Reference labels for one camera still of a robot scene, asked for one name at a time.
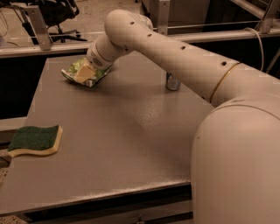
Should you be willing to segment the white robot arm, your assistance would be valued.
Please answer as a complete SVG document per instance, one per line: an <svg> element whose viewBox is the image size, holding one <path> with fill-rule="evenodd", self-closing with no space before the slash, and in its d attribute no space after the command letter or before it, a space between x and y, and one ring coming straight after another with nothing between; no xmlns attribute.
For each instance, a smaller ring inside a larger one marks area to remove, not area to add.
<svg viewBox="0 0 280 224"><path fill-rule="evenodd" d="M278 79L159 34L143 15L113 10L104 26L76 82L99 80L118 58L137 51L213 107L192 143L195 224L280 224Z"/></svg>

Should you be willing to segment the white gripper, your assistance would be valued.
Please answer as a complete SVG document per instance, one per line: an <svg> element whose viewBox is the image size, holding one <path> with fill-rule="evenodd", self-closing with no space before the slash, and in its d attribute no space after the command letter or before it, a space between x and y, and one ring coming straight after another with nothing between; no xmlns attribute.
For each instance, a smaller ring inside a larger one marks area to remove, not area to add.
<svg viewBox="0 0 280 224"><path fill-rule="evenodd" d="M123 54L123 49L113 44L108 38L98 38L87 49L87 59L96 68L106 70ZM95 69L82 65L75 71L73 79L82 83L95 76Z"/></svg>

